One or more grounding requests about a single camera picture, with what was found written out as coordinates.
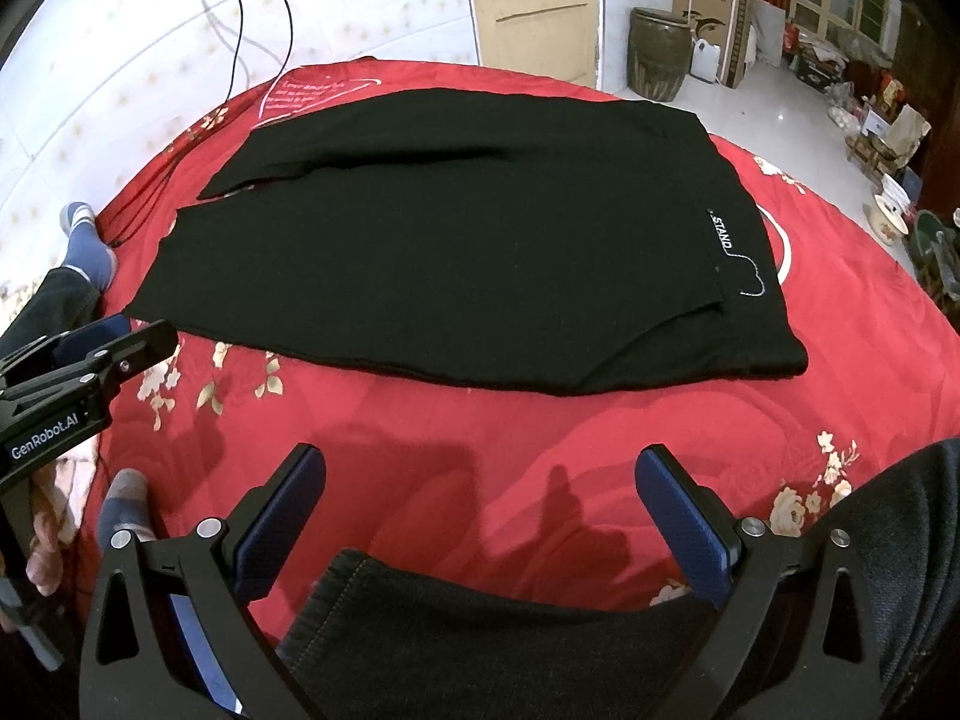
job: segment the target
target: white bowl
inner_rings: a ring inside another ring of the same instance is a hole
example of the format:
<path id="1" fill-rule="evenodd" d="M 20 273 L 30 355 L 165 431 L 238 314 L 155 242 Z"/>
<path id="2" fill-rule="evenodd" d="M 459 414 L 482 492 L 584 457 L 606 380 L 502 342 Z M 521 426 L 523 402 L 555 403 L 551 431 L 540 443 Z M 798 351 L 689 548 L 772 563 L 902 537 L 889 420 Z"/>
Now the white bowl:
<path id="1" fill-rule="evenodd" d="M 910 207 L 910 199 L 904 187 L 885 174 L 883 175 L 883 196 L 899 213 L 904 213 Z"/>
<path id="2" fill-rule="evenodd" d="M 874 201 L 874 204 L 866 206 L 867 221 L 877 237 L 891 247 L 906 235 L 906 222 L 886 197 L 875 194 Z"/>

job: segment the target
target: jeans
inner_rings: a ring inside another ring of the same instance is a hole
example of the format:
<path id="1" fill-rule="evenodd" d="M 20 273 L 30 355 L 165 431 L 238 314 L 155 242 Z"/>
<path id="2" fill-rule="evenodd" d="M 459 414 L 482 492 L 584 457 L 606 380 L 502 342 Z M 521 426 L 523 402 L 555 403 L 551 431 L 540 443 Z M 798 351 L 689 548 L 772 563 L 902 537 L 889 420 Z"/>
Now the jeans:
<path id="1" fill-rule="evenodd" d="M 960 638 L 960 440 L 900 461 L 811 531 L 864 566 L 888 713 Z M 512 601 L 335 557 L 277 653 L 320 709 L 371 717 L 644 717 L 712 617 L 691 596 L 633 613 Z"/>

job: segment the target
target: sock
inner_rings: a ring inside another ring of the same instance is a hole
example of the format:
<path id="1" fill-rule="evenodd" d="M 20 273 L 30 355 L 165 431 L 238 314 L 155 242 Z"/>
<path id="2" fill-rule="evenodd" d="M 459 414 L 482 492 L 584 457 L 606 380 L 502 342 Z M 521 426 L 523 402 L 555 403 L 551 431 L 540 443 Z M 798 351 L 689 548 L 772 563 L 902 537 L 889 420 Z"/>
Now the sock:
<path id="1" fill-rule="evenodd" d="M 117 274 L 117 258 L 100 240 L 94 218 L 93 209 L 84 202 L 68 203 L 61 209 L 61 229 L 69 238 L 64 267 L 77 271 L 103 292 Z"/>
<path id="2" fill-rule="evenodd" d="M 141 541 L 155 541 L 147 509 L 147 477 L 133 469 L 123 469 L 113 477 L 97 519 L 97 544 L 104 552 L 117 531 L 133 531 Z"/>

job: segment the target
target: white container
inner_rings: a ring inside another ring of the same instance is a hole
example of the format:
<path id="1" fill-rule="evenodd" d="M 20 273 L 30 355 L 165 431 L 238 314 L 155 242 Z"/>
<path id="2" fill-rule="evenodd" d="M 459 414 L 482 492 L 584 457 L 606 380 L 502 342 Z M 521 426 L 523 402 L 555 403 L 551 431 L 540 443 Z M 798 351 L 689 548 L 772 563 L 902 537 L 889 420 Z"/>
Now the white container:
<path id="1" fill-rule="evenodd" d="M 883 175 L 883 198 L 902 214 L 905 214 L 910 208 L 910 199 L 904 187 L 896 183 L 886 173 Z"/>
<path id="2" fill-rule="evenodd" d="M 717 80 L 717 68 L 720 67 L 720 47 L 700 38 L 693 44 L 693 62 L 690 65 L 692 76 L 714 83 Z"/>
<path id="3" fill-rule="evenodd" d="M 870 228 L 888 247 L 901 240 L 907 233 L 906 222 L 896 208 L 889 205 L 880 194 L 874 195 L 874 204 L 865 206 Z"/>

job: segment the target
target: metal screw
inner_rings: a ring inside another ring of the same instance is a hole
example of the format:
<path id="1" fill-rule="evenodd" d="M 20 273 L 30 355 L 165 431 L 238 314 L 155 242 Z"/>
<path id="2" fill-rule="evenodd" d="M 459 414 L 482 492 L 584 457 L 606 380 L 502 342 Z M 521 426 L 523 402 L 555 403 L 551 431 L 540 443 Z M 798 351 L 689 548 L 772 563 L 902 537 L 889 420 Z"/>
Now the metal screw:
<path id="1" fill-rule="evenodd" d="M 740 529 L 747 533 L 747 536 L 763 536 L 767 526 L 763 524 L 762 519 L 756 517 L 746 517 L 740 524 Z"/>
<path id="2" fill-rule="evenodd" d="M 213 538 L 221 531 L 223 525 L 216 517 L 208 517 L 197 526 L 197 536 L 200 538 Z"/>
<path id="3" fill-rule="evenodd" d="M 130 531 L 117 531 L 110 539 L 110 546 L 112 546 L 114 549 L 123 549 L 128 543 L 130 543 L 130 539 Z"/>
<path id="4" fill-rule="evenodd" d="M 847 531 L 841 531 L 839 528 L 830 531 L 830 540 L 838 547 L 850 546 L 850 534 Z"/>

